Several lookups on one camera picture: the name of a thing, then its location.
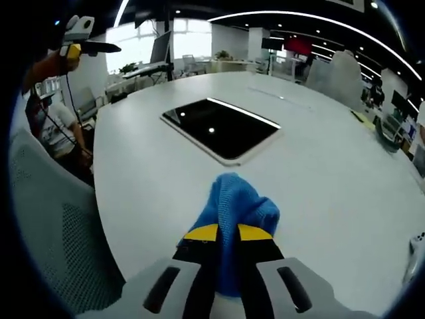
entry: black ceiling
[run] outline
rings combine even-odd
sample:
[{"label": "black ceiling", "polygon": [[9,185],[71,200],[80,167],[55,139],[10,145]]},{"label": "black ceiling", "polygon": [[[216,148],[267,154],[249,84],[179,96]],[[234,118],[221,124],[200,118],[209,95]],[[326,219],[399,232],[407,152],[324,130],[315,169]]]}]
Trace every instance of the black ceiling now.
[{"label": "black ceiling", "polygon": [[[134,20],[136,11],[152,11],[154,19],[163,19],[161,14],[166,0],[129,0],[121,23]],[[291,15],[247,15],[233,17],[216,21],[221,25],[231,27],[246,28],[264,27],[271,30],[271,35],[282,37],[287,34],[298,34],[299,37],[307,37],[316,44],[323,43],[326,39],[333,50],[342,49],[337,45],[350,45],[350,47],[363,47],[359,50],[359,61],[378,73],[381,67],[390,68],[395,72],[401,72],[401,77],[405,80],[410,89],[414,91],[418,105],[420,95],[425,96],[425,64],[417,64],[423,60],[425,63],[425,28],[418,27],[417,13],[413,5],[406,5],[400,0],[377,0],[378,9],[370,6],[371,0],[365,0],[365,12],[361,13],[350,8],[338,5],[325,0],[291,0],[291,1],[231,1],[231,0],[169,0],[171,18],[190,17],[196,19],[210,19],[221,15],[239,13],[246,11],[297,11],[310,13],[340,21],[354,28],[360,29],[371,36],[377,38],[384,44],[396,51],[404,60],[412,65],[423,78],[419,81],[413,73],[407,69],[394,55],[383,49],[372,40],[359,35],[358,33],[337,26],[333,23],[320,21],[307,17],[296,17]],[[81,0],[77,2],[75,12],[78,15],[91,15],[96,18],[94,35],[104,33],[112,27],[120,8],[122,0]],[[315,51],[327,53],[315,48]],[[363,69],[365,74],[372,74],[369,70]]]}]

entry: white table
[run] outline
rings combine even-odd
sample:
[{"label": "white table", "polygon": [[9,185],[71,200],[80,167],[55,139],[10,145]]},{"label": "white table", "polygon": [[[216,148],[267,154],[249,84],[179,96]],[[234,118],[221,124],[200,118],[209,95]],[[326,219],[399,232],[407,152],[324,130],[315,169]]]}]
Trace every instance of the white table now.
[{"label": "white table", "polygon": [[[248,163],[224,167],[159,119],[206,97],[269,118],[284,135]],[[126,280],[173,255],[226,171],[280,208],[275,242],[284,256],[328,280],[349,308],[382,314],[389,307],[401,288],[408,240],[425,225],[425,196],[408,164],[386,153],[342,104],[249,72],[182,78],[100,110],[96,198]],[[216,298],[211,318],[243,318],[243,309]]]}]

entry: blue towel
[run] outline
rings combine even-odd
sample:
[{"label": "blue towel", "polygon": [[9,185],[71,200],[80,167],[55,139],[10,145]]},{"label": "blue towel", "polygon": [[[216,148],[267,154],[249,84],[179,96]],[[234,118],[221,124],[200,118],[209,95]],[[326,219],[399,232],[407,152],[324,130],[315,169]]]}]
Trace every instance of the blue towel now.
[{"label": "blue towel", "polygon": [[226,296],[239,297],[234,273],[233,242],[237,224],[259,227],[273,235],[279,221],[279,209],[267,197],[236,173],[217,177],[203,212],[191,230],[217,224],[222,234],[221,265],[216,290]]}]

